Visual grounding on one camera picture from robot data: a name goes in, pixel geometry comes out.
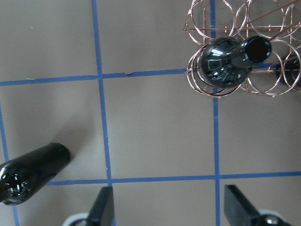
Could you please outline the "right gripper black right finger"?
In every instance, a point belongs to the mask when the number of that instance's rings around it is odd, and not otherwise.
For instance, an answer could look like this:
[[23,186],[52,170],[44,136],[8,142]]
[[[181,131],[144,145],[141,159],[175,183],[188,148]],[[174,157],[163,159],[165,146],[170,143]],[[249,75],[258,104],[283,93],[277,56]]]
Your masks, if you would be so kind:
[[224,214],[231,226],[264,226],[259,211],[236,185],[224,186]]

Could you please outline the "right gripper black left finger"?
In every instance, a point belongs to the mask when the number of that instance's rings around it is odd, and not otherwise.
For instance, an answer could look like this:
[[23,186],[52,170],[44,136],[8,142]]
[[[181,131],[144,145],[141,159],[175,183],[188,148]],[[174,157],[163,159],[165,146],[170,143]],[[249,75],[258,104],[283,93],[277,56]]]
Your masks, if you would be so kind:
[[112,186],[102,187],[87,217],[89,226],[111,226],[114,219]]

